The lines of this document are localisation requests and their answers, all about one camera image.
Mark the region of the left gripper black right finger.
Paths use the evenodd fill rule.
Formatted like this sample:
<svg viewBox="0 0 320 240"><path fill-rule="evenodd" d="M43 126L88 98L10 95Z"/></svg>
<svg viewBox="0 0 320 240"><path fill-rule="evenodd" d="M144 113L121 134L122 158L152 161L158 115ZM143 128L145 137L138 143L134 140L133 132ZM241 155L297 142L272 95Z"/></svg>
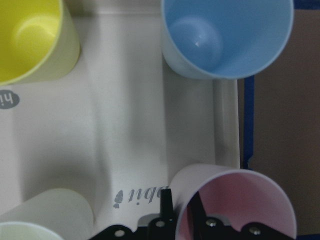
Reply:
<svg viewBox="0 0 320 240"><path fill-rule="evenodd" d="M205 223L207 215L198 191L190 199L188 208L190 209L192 219L192 239L205 240Z"/></svg>

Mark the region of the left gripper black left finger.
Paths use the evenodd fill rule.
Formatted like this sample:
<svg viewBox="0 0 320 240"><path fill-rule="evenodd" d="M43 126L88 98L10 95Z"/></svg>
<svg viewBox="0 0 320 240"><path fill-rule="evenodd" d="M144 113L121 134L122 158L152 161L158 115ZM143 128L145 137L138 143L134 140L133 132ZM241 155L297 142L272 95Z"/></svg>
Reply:
<svg viewBox="0 0 320 240"><path fill-rule="evenodd" d="M172 192L170 188L160 191L160 217L165 220L174 219Z"/></svg>

